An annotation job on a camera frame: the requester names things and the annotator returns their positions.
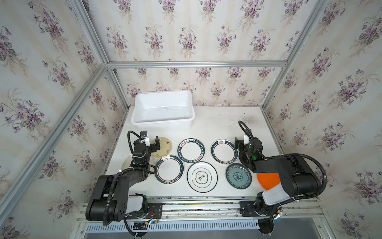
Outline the teal blue floral plate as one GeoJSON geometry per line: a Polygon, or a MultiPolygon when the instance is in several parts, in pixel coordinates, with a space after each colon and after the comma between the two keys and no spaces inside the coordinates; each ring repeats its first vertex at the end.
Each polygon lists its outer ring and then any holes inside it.
{"type": "Polygon", "coordinates": [[[228,183],[236,189],[247,189],[252,183],[251,172],[239,163],[229,165],[225,176],[228,183]]]}

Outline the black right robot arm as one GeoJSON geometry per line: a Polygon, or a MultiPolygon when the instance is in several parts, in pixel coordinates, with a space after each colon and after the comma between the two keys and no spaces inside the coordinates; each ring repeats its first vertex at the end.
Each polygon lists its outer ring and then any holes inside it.
{"type": "Polygon", "coordinates": [[[289,153],[264,157],[258,138],[235,139],[234,146],[244,167],[255,174],[275,173],[280,183],[256,196],[254,212],[274,216],[282,205],[319,196],[328,178],[324,167],[313,157],[289,153]]]}

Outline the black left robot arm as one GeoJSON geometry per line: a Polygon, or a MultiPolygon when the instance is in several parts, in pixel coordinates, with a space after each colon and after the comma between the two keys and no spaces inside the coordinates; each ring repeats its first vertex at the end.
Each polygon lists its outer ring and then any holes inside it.
{"type": "Polygon", "coordinates": [[[156,137],[149,146],[138,139],[129,146],[133,149],[131,166],[97,179],[85,212],[87,221],[98,221],[107,226],[122,221],[130,212],[144,209],[146,196],[130,195],[129,188],[157,172],[157,167],[150,164],[150,159],[151,153],[160,150],[160,139],[156,137]]]}

